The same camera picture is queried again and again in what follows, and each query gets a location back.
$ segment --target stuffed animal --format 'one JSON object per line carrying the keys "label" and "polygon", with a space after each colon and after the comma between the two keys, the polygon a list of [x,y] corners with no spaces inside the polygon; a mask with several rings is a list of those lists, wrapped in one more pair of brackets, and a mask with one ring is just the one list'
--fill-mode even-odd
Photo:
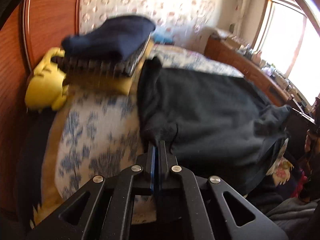
{"label": "stuffed animal", "polygon": [[41,111],[51,107],[52,110],[57,111],[63,107],[68,91],[68,86],[62,85],[66,74],[58,69],[56,63],[51,62],[51,58],[64,57],[64,53],[60,48],[49,49],[34,69],[25,96],[28,109]]}

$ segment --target circle pattern on wallpaper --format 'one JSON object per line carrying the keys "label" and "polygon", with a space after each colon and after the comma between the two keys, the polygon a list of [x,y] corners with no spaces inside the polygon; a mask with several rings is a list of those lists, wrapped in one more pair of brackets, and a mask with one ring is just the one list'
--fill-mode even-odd
{"label": "circle pattern on wallpaper", "polygon": [[170,35],[176,45],[194,49],[215,8],[216,0],[81,0],[80,32],[90,32],[108,17],[133,13],[153,19],[156,31]]}

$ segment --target silver rivet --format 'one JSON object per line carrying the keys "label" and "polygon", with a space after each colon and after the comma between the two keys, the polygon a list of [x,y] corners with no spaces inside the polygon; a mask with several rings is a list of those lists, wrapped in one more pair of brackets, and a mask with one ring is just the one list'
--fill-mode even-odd
{"label": "silver rivet", "polygon": [[218,176],[211,176],[210,177],[210,182],[213,184],[219,184],[221,179]]}
{"label": "silver rivet", "polygon": [[132,171],[135,171],[135,172],[137,172],[137,171],[141,171],[141,166],[139,166],[139,165],[133,165],[132,167],[131,167],[131,170]]}
{"label": "silver rivet", "polygon": [[93,182],[95,182],[95,183],[100,183],[102,181],[103,181],[103,177],[100,176],[100,175],[97,175],[97,176],[93,177]]}
{"label": "silver rivet", "polygon": [[174,172],[180,172],[182,171],[182,168],[179,165],[174,165],[172,166],[171,170]]}

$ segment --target blue cloth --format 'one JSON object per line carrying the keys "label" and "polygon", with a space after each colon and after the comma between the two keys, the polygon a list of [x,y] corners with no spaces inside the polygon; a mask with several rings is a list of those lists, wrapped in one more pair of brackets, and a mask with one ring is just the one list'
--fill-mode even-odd
{"label": "blue cloth", "polygon": [[155,30],[149,19],[121,16],[107,19],[86,35],[68,36],[62,41],[67,57],[119,62],[126,60]]}

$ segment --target mattress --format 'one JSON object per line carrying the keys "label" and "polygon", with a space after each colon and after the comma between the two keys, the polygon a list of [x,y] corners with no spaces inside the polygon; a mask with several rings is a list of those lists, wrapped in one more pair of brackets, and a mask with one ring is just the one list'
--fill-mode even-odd
{"label": "mattress", "polygon": [[[154,45],[149,58],[155,56],[165,68],[243,77],[230,65],[176,46]],[[115,176],[143,154],[136,104],[138,81],[139,73],[128,96],[70,88],[67,103],[55,115],[48,135],[41,168],[41,201],[31,201],[31,228],[95,175]],[[152,196],[136,196],[132,224],[155,220]]]}

